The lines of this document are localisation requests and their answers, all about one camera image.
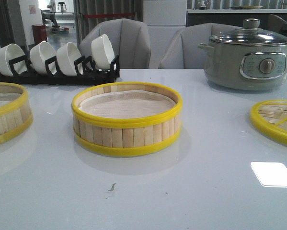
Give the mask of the bamboo steamer tray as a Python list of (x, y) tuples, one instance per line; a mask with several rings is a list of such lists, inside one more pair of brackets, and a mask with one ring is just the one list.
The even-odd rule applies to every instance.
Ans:
[(0, 144), (23, 133), (33, 122), (25, 87), (0, 82)]
[(85, 148), (111, 156), (140, 156), (162, 150), (180, 135), (180, 94), (148, 82), (93, 86), (72, 101), (73, 129)]

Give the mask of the woven bamboo steamer lid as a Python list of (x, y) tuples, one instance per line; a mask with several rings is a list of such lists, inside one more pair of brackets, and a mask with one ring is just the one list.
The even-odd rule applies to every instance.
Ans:
[(265, 136), (287, 146), (287, 100), (256, 103), (250, 110), (250, 121)]

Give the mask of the black bowl rack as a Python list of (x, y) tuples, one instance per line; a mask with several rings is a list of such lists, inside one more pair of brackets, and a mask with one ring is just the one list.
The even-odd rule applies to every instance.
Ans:
[(75, 76), (64, 75), (57, 63), (57, 58), (51, 57), (45, 61), (46, 75), (37, 73), (32, 68), (32, 63), (27, 55), (23, 55), (9, 61), (11, 76), (0, 73), (0, 82), (16, 84), (45, 84), (45, 85), (100, 85), (113, 83), (119, 78), (119, 56), (115, 56), (110, 63), (109, 70), (96, 68), (96, 63), (91, 56), (80, 57), (74, 61)]

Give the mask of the white bowl right end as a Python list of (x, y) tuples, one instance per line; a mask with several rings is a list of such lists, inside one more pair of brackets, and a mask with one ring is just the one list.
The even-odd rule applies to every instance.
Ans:
[(112, 44), (106, 34), (95, 38), (91, 43), (92, 58), (96, 66), (102, 70), (109, 70), (115, 58)]

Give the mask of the grey chair right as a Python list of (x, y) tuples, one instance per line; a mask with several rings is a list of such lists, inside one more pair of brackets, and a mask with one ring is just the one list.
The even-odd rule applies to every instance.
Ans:
[(212, 35), (238, 28), (227, 24), (204, 23), (177, 31), (160, 60), (159, 69), (203, 69), (206, 52), (198, 45), (207, 43)]

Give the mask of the grey chair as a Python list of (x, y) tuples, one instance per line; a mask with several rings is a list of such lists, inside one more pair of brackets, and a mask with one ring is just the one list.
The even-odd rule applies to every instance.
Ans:
[(106, 34), (114, 53), (119, 55), (122, 69), (148, 69), (151, 55), (148, 26), (131, 19), (104, 21), (94, 27), (80, 42), (79, 51), (83, 56), (92, 54), (91, 42)]
[(207, 43), (212, 35), (238, 28), (227, 24), (204, 23), (177, 31), (160, 60), (159, 69), (203, 69), (206, 52), (198, 45)]

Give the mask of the grey chair left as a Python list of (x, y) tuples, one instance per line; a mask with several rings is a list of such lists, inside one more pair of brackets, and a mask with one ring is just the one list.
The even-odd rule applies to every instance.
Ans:
[(106, 34), (114, 53), (119, 55), (122, 69), (148, 69), (151, 55), (148, 26), (131, 19), (104, 21), (94, 27), (80, 42), (79, 51), (83, 56), (92, 54), (91, 42)]

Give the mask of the white bowl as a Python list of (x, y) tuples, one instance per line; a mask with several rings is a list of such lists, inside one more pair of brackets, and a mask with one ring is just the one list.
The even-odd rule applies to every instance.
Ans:
[(32, 66), (36, 72), (42, 75), (47, 75), (45, 61), (55, 56), (56, 51), (47, 41), (42, 41), (30, 51)]
[(66, 76), (77, 76), (75, 60), (81, 57), (81, 53), (73, 42), (68, 42), (57, 50), (57, 63), (61, 72)]
[(0, 73), (12, 77), (13, 73), (9, 61), (24, 55), (24, 51), (17, 44), (9, 44), (0, 49)]

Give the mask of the white cabinet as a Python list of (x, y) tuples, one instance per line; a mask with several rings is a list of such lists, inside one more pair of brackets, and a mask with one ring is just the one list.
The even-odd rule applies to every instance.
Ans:
[(148, 26), (150, 69), (156, 69), (174, 34), (186, 26), (186, 0), (143, 1), (143, 22)]

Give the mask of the grey-green electric cooking pot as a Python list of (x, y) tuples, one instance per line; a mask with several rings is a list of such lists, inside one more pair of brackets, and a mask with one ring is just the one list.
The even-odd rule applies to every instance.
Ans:
[(287, 78), (286, 46), (250, 46), (209, 42), (198, 46), (206, 52), (204, 72), (214, 84), (231, 89), (266, 91)]

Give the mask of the red barrier tape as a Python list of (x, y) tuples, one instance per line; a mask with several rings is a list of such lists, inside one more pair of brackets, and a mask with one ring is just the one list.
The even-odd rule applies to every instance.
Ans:
[(84, 18), (124, 18), (124, 17), (133, 17), (135, 12), (128, 13), (113, 13), (113, 14), (85, 14)]

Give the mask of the grey counter shelf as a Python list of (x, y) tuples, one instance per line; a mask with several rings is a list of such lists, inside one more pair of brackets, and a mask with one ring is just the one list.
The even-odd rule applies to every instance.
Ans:
[(186, 26), (194, 26), (204, 23), (219, 23), (234, 26), (242, 26), (247, 18), (256, 18), (261, 21), (260, 27), (268, 28), (270, 14), (278, 15), (287, 21), (287, 9), (256, 9), (256, 10), (188, 10)]

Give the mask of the red waste bin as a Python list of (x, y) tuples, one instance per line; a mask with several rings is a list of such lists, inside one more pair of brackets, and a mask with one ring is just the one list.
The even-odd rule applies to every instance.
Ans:
[(47, 41), (46, 26), (43, 24), (32, 25), (34, 44), (37, 45), (42, 41)]

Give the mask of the glass pot lid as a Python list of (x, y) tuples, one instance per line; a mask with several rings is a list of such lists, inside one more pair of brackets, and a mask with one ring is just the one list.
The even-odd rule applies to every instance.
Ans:
[(243, 20), (243, 27), (212, 35), (210, 41), (232, 45), (250, 46), (287, 46), (287, 37), (259, 28), (260, 20), (249, 18)]

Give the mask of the white bowl far left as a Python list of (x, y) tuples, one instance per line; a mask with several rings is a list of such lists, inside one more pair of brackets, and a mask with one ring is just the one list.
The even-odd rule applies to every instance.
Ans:
[(24, 55), (24, 51), (17, 44), (9, 44), (0, 49), (0, 73), (12, 77), (13, 73), (9, 61)]

